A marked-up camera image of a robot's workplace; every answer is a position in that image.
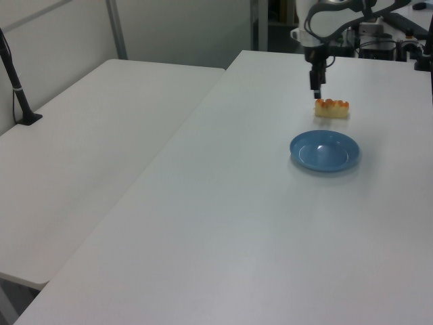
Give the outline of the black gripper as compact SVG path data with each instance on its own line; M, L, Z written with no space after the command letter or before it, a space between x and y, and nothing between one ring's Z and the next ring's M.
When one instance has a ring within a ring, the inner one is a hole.
M327 66L326 60L328 59L328 46L321 44L313 47L304 47L304 58L312 66L309 78L314 98L320 99L321 85L326 83L325 68Z

